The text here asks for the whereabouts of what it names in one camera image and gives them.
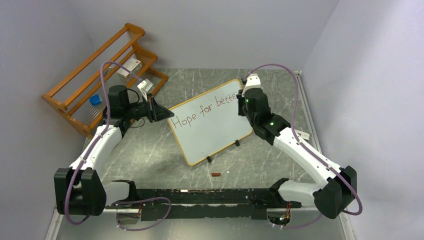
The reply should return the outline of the yellow framed whiteboard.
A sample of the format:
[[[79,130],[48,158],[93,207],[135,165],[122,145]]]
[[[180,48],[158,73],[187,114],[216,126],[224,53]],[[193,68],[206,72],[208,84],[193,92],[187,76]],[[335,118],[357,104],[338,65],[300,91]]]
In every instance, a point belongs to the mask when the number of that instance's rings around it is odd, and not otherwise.
[[[236,95],[241,88],[233,79],[170,108],[174,116],[167,121],[188,165],[194,166],[252,133],[248,120],[238,115]]]

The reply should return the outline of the brown marker cap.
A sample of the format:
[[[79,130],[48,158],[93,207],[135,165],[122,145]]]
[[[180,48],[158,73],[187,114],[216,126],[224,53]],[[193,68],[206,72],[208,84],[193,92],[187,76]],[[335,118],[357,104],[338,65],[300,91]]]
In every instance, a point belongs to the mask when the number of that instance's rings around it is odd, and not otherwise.
[[[219,172],[212,172],[211,173],[211,176],[212,177],[220,177],[222,174],[221,173],[219,173]]]

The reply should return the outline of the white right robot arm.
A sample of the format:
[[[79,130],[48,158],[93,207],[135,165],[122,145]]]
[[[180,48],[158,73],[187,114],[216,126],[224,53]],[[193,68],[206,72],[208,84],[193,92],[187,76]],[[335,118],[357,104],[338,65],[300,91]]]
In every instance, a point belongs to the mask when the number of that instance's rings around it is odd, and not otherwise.
[[[287,202],[314,205],[329,219],[345,212],[355,199],[357,171],[332,162],[293,131],[282,116],[271,112],[268,97],[261,88],[239,90],[236,94],[238,115],[246,117],[253,132],[295,160],[314,183],[284,180],[270,193],[270,202],[282,207]]]

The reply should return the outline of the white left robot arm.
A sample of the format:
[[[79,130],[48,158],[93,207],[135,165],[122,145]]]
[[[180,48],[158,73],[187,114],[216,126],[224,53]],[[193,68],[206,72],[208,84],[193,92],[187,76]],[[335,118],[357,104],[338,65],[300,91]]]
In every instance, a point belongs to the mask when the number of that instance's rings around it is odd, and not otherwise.
[[[125,85],[110,87],[107,97],[109,105],[89,145],[69,167],[59,168],[54,174],[56,207],[61,215],[99,216],[106,206],[118,202],[126,208],[134,207],[139,200],[134,181],[106,184],[100,179],[100,171],[133,120],[146,118],[154,123],[174,116],[150,93],[131,103]]]

